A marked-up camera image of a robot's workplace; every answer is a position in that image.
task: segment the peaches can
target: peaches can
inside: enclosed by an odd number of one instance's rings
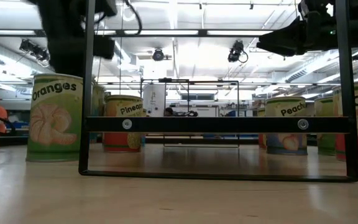
[[[258,117],[264,117],[265,116],[265,108],[258,109],[257,114],[258,114]],[[266,134],[259,133],[258,144],[259,144],[259,149],[266,149]]]
[[[266,117],[306,116],[306,100],[304,97],[276,97],[265,102]],[[307,155],[307,139],[305,134],[268,133],[266,134],[268,154]]]
[[[318,98],[314,101],[316,117],[334,116],[334,100],[332,97]],[[335,156],[335,134],[317,134],[318,154]]]
[[[62,74],[34,77],[27,161],[75,161],[80,153],[83,81]]]

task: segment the black metal frame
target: black metal frame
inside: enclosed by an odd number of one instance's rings
[[[7,34],[1,34],[0,37],[46,37],[45,32],[41,29],[0,29],[0,31],[7,31]],[[176,34],[164,34],[164,32],[177,32]],[[233,37],[233,38],[257,38],[259,34],[241,34],[236,35],[224,34],[225,32],[271,32],[270,29],[143,29],[140,35],[135,35],[137,30],[134,29],[100,29],[95,32],[96,35],[103,35],[106,37]],[[210,34],[210,32],[221,32],[222,34]]]
[[[93,59],[93,17],[95,0],[87,1],[86,8],[86,68],[83,90],[81,150],[78,171],[81,175],[115,177],[155,177],[178,179],[224,180],[278,180],[302,182],[356,182],[358,181],[358,143],[356,106],[349,45],[349,0],[336,1],[337,33],[342,85],[344,117],[340,118],[102,118],[89,117],[91,104],[91,71]],[[307,128],[300,124],[307,121]],[[346,176],[325,175],[216,175],[172,174],[146,172],[108,172],[88,169],[88,132],[192,132],[192,133],[345,133]]]
[[[159,82],[159,83],[164,83],[165,84],[165,89],[167,89],[167,83],[176,83],[176,84],[181,84],[181,83],[187,83],[187,112],[190,111],[190,85],[195,85],[197,83],[208,83],[208,84],[222,84],[222,85],[236,85],[237,86],[237,117],[240,116],[240,83],[239,81],[235,81],[235,80],[212,80],[212,81],[190,81],[189,79],[171,79],[171,78],[160,78],[160,79],[140,79],[140,97],[143,98],[142,93],[143,93],[143,82],[144,81],[151,81],[151,84],[153,84],[154,81]],[[164,98],[164,108],[166,108],[166,102],[167,99]],[[163,144],[163,146],[166,146],[166,142],[165,142],[165,133],[163,133],[163,141],[161,144]],[[190,141],[186,141],[188,143],[184,143],[184,144],[209,144],[209,143],[216,143],[214,141],[209,141],[209,139],[203,139],[206,141],[200,141],[200,139],[191,139],[190,137]],[[168,147],[188,147],[186,145],[183,145],[183,142],[178,142],[176,143],[177,145],[175,146],[168,146]],[[237,147],[240,147],[240,134],[237,134],[237,141],[227,141],[227,144],[236,144]],[[197,146],[197,147],[221,147],[221,146]]]

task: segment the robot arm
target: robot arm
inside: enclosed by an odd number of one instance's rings
[[[81,26],[85,18],[87,0],[28,0],[36,4],[42,20],[42,27],[48,39],[50,65],[56,73],[82,77],[85,56],[85,32]],[[103,13],[99,21],[117,14],[115,0],[95,0],[95,13]],[[129,0],[124,2],[142,22]],[[95,56],[112,59],[114,41],[109,37],[95,35]]]
[[[350,1],[351,47],[358,47],[358,0]],[[288,27],[260,36],[257,47],[286,57],[337,49],[336,13],[327,13],[328,4],[335,6],[335,0],[302,0],[298,10],[303,20],[297,17]]]

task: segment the wall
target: wall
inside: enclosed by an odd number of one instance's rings
[[[5,110],[30,110],[31,107],[31,96],[22,94],[18,91],[8,91],[0,90],[0,105],[5,108]]]

